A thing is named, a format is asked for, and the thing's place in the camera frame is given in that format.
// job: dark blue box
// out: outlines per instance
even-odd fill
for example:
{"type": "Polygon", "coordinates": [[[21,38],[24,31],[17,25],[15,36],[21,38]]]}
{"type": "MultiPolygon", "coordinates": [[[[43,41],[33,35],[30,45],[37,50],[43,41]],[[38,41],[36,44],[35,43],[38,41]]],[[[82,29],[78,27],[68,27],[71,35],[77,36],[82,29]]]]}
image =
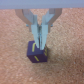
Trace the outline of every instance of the dark blue box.
{"type": "Polygon", "coordinates": [[[47,62],[47,46],[45,45],[44,50],[37,48],[35,41],[29,41],[27,49],[27,57],[32,63],[47,62]]]}

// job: small box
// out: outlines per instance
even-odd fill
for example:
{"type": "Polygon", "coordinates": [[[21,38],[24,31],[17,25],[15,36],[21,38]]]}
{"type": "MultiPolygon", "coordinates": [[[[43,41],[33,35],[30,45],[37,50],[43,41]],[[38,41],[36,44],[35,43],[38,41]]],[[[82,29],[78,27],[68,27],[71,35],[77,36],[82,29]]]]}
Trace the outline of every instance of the small box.
{"type": "Polygon", "coordinates": [[[47,62],[47,46],[45,45],[44,50],[37,48],[35,41],[29,41],[27,49],[27,57],[32,63],[47,62]]]}

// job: block top face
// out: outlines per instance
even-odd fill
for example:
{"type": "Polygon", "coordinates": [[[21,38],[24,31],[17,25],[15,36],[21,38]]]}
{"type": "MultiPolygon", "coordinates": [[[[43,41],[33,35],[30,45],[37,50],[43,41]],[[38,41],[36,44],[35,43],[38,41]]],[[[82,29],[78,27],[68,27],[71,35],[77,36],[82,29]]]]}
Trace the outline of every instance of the block top face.
{"type": "Polygon", "coordinates": [[[35,41],[29,41],[27,55],[41,55],[44,50],[37,48],[35,41]]]}
{"type": "Polygon", "coordinates": [[[84,0],[0,0],[0,9],[83,8],[84,0]]]}

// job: cork board surface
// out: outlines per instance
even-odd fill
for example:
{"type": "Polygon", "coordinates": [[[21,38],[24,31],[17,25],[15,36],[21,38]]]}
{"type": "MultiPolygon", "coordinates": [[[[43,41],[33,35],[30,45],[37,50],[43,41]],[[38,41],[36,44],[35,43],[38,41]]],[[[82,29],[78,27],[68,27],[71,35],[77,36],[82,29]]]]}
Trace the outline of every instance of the cork board surface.
{"type": "MultiPolygon", "coordinates": [[[[32,9],[38,23],[48,9],[32,9]]],[[[84,84],[84,9],[63,9],[47,36],[48,62],[26,56],[34,40],[14,10],[0,10],[0,84],[84,84]]]]}

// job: purple cube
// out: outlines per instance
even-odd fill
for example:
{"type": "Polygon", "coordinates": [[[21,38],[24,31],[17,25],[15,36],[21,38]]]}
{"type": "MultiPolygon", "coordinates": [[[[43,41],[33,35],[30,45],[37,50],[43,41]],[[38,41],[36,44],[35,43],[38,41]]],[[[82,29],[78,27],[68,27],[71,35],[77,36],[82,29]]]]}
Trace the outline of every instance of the purple cube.
{"type": "Polygon", "coordinates": [[[37,48],[35,41],[29,41],[27,49],[27,57],[32,63],[47,62],[47,46],[44,50],[37,48]]]}

